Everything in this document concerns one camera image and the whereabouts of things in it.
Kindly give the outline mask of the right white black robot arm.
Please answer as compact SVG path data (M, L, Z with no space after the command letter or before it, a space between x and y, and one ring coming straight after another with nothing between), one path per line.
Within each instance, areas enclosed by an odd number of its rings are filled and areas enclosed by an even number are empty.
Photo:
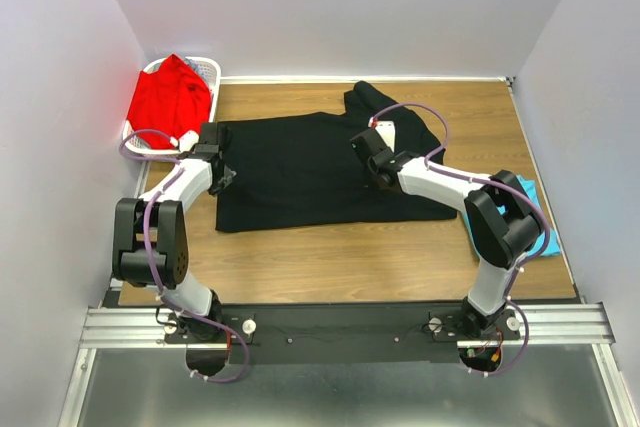
M455 317L456 332L480 339L503 315L517 273L540 256L551 238L541 208L526 195L517 176L493 176L445 167L410 152L394 152L375 128L350 140L376 183L457 210L467 219L479 267Z

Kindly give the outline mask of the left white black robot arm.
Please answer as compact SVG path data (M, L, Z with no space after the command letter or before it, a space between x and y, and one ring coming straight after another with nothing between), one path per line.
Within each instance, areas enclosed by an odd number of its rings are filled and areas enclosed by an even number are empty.
M223 324L218 295L189 270L185 214L203 193L216 196L233 181L236 172L224 158L231 143L230 130L217 122L206 122L190 149L169 155L136 154L126 146L143 134L178 143L159 130L141 129L122 140L121 154L132 160L171 163L173 168L151 190L116 204L113 276L153 291L157 300L173 311L174 326L197 340L213 342L221 336L229 341L236 334Z

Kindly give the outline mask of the black t shirt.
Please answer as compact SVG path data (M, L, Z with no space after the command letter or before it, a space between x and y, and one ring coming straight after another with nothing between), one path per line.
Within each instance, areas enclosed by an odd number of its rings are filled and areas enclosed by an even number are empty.
M444 221L456 210L375 185L350 141L384 108L395 149L426 154L438 138L412 110L359 81L344 94L342 114L231 121L223 157L236 175L217 197L223 233L356 222Z

